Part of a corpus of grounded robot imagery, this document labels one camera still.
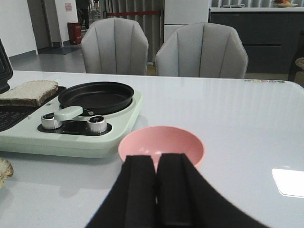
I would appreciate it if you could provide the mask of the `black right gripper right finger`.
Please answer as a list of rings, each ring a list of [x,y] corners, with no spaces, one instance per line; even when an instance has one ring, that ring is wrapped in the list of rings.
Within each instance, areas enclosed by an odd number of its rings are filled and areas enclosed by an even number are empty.
[[[220,195],[185,154],[163,154],[157,181],[162,228],[264,227]]]

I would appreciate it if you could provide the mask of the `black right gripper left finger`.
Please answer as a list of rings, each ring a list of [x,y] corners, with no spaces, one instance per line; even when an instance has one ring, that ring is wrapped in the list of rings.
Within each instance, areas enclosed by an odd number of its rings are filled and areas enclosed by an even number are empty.
[[[127,156],[121,171],[87,228],[153,228],[156,173],[150,156]]]

